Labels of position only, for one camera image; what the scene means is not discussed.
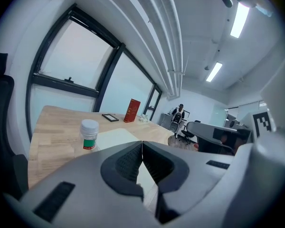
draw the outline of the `ceiling light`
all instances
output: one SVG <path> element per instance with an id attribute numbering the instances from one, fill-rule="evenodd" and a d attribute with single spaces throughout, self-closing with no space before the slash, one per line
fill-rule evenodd
<path id="1" fill-rule="evenodd" d="M 216 63 L 206 81 L 211 82 L 222 66 L 221 63 Z"/>
<path id="2" fill-rule="evenodd" d="M 245 21 L 247 19 L 248 12 L 248 7 L 245 7 L 244 5 L 238 3 L 236 18 L 234 20 L 230 35 L 239 38 L 239 35 L 241 34 Z"/>

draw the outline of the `window handle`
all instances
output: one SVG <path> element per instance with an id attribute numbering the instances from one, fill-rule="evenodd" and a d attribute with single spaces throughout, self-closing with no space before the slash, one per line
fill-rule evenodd
<path id="1" fill-rule="evenodd" d="M 71 80 L 72 77 L 69 77 L 68 79 L 65 78 L 65 81 L 69 82 L 69 83 L 73 83 L 74 81 Z"/>

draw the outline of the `table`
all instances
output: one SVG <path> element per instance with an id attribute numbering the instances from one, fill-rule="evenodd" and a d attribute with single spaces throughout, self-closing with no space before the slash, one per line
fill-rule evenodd
<path id="1" fill-rule="evenodd" d="M 78 112 L 55 106 L 44 106 L 32 137 L 28 159 L 28 186 L 54 172 L 74 158 L 72 143 L 77 141 L 83 119 L 99 122 L 99 132 L 124 128 L 139 140 L 168 145 L 173 135 L 169 130 L 152 122 L 142 123 L 136 117 L 132 123 L 124 122 L 124 115 L 113 114 L 118 122 L 110 122 L 102 113 Z"/>

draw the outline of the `bottle cap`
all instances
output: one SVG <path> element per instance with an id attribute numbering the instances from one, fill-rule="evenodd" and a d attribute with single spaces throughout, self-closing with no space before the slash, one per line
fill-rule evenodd
<path id="1" fill-rule="evenodd" d="M 81 122 L 80 132 L 82 135 L 98 133 L 99 123 L 91 119 L 84 119 Z"/>

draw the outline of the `floor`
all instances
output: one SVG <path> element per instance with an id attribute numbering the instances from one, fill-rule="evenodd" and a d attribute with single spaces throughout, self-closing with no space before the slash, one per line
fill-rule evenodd
<path id="1" fill-rule="evenodd" d="M 168 145 L 175 148 L 197 151 L 197 149 L 193 146 L 194 143 L 190 142 L 190 144 L 188 144 L 184 138 L 175 138 L 174 135 L 168 138 Z"/>

